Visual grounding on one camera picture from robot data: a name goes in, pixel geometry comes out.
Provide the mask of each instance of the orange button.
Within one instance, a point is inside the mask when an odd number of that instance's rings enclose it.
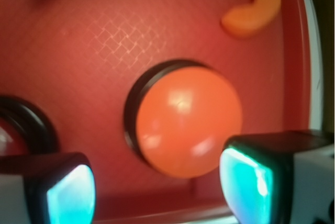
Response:
[[[218,167],[225,141],[241,127],[233,86],[218,73],[193,66],[165,75],[150,88],[138,110],[136,134],[154,168],[192,178]]]

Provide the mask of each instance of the cyan light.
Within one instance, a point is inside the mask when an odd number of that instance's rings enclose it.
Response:
[[[220,158],[220,180],[226,202],[240,223],[270,223],[273,172],[234,148]]]
[[[91,223],[95,208],[92,170],[79,165],[47,191],[51,224]]]

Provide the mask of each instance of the red tray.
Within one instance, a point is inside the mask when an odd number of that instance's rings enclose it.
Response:
[[[222,15],[251,0],[0,0],[0,93],[39,106],[64,152],[92,163],[97,221],[182,222],[229,212],[218,171],[170,178],[128,148],[122,112],[135,80],[174,58],[201,61],[236,88],[243,133],[303,129],[309,44],[303,0],[238,40]]]

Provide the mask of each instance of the orange snack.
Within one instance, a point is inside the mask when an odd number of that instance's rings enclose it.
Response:
[[[249,37],[269,24],[278,14],[281,0],[254,0],[229,10],[221,19],[222,25],[237,37]]]

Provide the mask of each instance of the round button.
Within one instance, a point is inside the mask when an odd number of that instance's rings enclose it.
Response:
[[[161,173],[179,178],[217,168],[225,141],[241,127],[237,92],[203,66],[187,66],[161,77],[144,95],[136,117],[143,157]]]

